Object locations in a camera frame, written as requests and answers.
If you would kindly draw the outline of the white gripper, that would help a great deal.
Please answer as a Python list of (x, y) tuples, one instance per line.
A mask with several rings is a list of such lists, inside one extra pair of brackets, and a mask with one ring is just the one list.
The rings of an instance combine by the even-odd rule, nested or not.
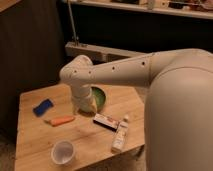
[(71, 88), (74, 105), (86, 113), (96, 113), (97, 105), (90, 85), (73, 86)]

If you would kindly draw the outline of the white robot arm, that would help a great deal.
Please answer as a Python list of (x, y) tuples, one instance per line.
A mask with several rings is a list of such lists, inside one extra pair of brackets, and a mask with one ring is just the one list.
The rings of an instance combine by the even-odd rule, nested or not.
[(146, 87), (147, 171), (213, 171), (213, 53), (178, 49), (94, 65), (79, 55), (60, 70), (78, 108), (93, 84)]

